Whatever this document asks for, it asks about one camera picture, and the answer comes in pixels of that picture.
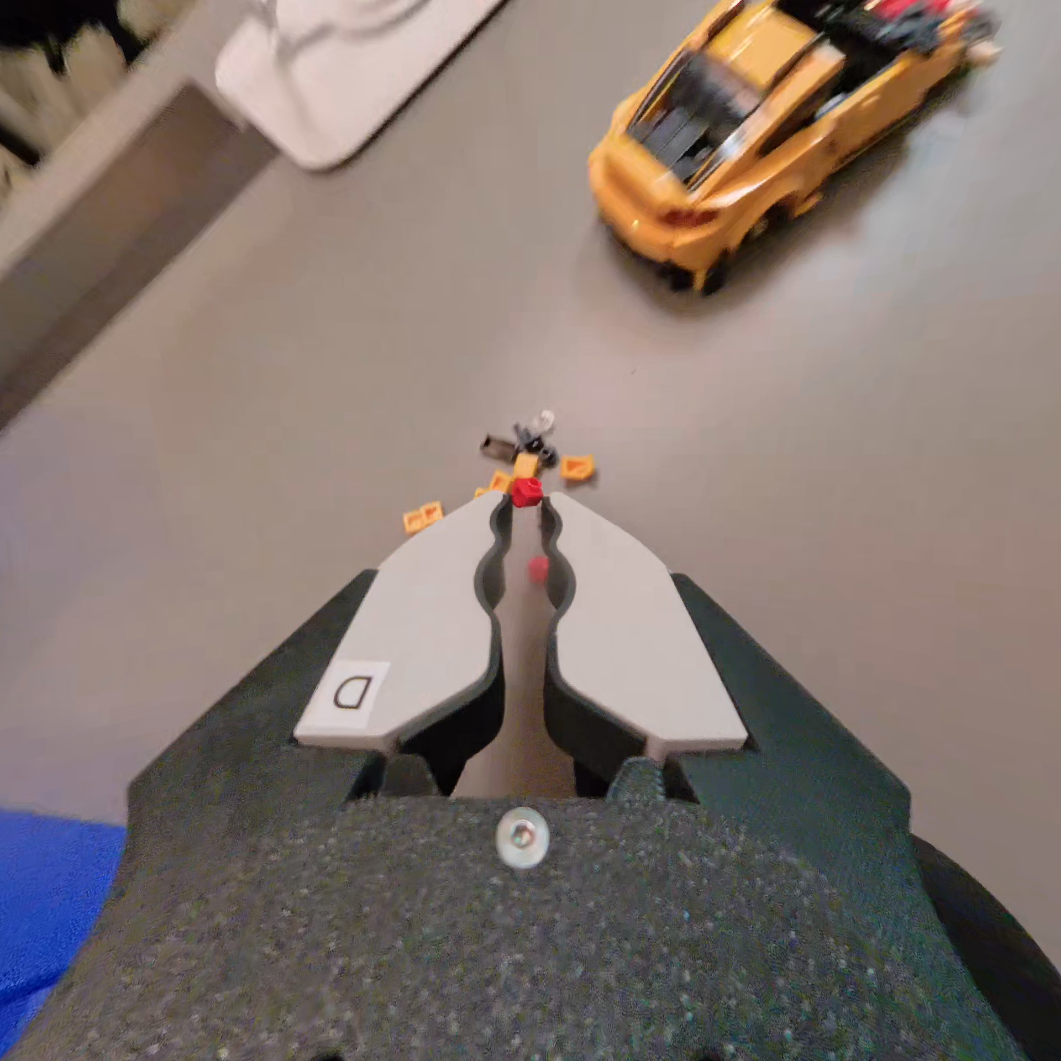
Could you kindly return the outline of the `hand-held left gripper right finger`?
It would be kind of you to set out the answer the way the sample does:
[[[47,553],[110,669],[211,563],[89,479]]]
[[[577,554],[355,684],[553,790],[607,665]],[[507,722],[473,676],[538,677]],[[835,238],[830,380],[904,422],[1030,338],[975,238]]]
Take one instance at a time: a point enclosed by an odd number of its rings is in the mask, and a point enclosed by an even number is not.
[[[547,595],[543,717],[576,784],[629,759],[736,752],[749,733],[669,568],[566,493],[541,506]]]

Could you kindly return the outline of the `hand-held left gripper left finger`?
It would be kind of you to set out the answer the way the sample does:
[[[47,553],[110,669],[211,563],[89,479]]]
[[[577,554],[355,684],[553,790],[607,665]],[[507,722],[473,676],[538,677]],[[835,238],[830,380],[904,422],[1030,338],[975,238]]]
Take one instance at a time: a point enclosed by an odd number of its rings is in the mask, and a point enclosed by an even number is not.
[[[504,718],[497,605],[509,547],[510,497],[488,491],[394,551],[371,573],[295,742],[414,754],[452,794]]]

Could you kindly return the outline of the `orange black lego piece pile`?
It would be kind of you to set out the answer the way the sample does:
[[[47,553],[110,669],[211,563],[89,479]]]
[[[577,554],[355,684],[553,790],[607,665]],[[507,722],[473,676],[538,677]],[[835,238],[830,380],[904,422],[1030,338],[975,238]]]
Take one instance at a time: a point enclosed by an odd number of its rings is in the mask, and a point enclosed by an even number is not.
[[[515,477],[535,476],[542,483],[556,472],[568,486],[581,485],[596,479],[597,463],[592,454],[564,454],[553,440],[555,415],[544,408],[527,423],[517,422],[507,436],[487,434],[480,443],[484,458],[495,464],[489,481],[480,486],[474,498],[491,495],[510,497]]]

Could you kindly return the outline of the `yellow lego car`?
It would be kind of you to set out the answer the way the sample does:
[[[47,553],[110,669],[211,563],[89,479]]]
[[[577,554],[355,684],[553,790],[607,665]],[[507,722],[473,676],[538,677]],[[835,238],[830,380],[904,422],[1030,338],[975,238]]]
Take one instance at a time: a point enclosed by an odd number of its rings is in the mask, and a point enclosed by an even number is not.
[[[984,2],[719,2],[588,158],[598,216],[676,291],[718,291],[742,246],[1001,53]]]

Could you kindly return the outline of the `blue storage bin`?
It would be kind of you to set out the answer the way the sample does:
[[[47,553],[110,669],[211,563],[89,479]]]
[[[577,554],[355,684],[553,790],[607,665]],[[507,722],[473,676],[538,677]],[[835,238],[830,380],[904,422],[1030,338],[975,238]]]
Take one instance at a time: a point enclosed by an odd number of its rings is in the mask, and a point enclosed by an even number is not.
[[[99,918],[123,827],[1,812],[1,1053],[25,1030]]]

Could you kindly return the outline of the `white book stand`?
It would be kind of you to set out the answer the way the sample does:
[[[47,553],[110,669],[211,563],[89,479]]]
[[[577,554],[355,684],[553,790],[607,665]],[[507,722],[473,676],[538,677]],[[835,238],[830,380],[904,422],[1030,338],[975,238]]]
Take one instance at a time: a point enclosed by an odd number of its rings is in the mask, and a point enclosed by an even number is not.
[[[261,1],[219,52],[219,94],[290,161],[356,154],[499,1]]]

